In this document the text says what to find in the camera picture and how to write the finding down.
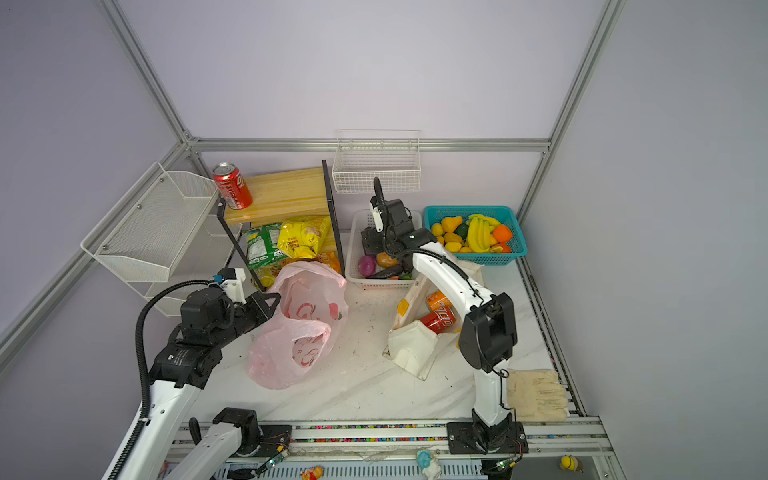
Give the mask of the orange soda can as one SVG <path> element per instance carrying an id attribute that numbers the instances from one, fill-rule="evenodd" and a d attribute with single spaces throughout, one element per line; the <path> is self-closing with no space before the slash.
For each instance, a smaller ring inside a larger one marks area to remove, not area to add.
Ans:
<path id="1" fill-rule="evenodd" d="M 426 302 L 431 311 L 436 311 L 442 308 L 449 308 L 452 306 L 450 300 L 441 291 L 437 291 L 429 295 L 426 298 Z"/>

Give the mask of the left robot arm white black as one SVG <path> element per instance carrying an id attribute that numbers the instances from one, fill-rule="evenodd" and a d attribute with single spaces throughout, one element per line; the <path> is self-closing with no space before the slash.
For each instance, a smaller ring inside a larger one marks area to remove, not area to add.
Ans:
<path id="1" fill-rule="evenodd" d="M 222 361 L 224 348 L 275 315 L 280 294 L 245 295 L 244 280 L 242 269 L 223 268 L 211 279 L 168 286 L 142 308 L 134 331 L 141 402 L 105 478 L 156 478 L 181 421 Z M 144 342 L 147 316 L 160 300 L 186 287 L 192 291 L 180 308 L 180 323 L 149 361 Z"/>

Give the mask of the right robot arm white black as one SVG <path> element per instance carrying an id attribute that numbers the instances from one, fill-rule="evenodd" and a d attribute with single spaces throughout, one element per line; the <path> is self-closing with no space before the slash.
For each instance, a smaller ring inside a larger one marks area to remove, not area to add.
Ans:
<path id="1" fill-rule="evenodd" d="M 474 369 L 475 401 L 469 421 L 447 425 L 450 452 L 528 453 L 524 428 L 506 405 L 508 365 L 518 340 L 512 299 L 470 278 L 430 231 L 415 228 L 402 201 L 385 198 L 379 178 L 373 189 L 370 211 L 384 251 L 425 275 L 461 316 L 458 345 Z"/>

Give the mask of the pink plastic grocery bag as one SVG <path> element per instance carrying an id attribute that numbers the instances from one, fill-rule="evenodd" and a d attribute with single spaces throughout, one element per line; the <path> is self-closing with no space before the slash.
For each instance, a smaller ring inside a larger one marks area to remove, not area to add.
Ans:
<path id="1" fill-rule="evenodd" d="M 257 385 L 282 390 L 300 382 L 333 349 L 346 326 L 346 279 L 319 262 L 282 268 L 271 293 L 280 295 L 273 317 L 253 340 L 247 374 Z"/>

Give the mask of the white canvas tote bag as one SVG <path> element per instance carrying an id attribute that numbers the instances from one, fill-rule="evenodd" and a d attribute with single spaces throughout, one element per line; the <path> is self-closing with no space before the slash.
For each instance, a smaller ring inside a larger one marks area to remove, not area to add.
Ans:
<path id="1" fill-rule="evenodd" d="M 462 321 L 454 307 L 450 307 L 450 311 L 457 323 L 442 333 L 432 332 L 420 321 L 430 312 L 427 297 L 438 291 L 423 274 L 415 277 L 398 304 L 394 324 L 382 352 L 385 359 L 421 381 L 428 378 L 437 356 L 451 344 L 456 346 L 461 331 Z"/>

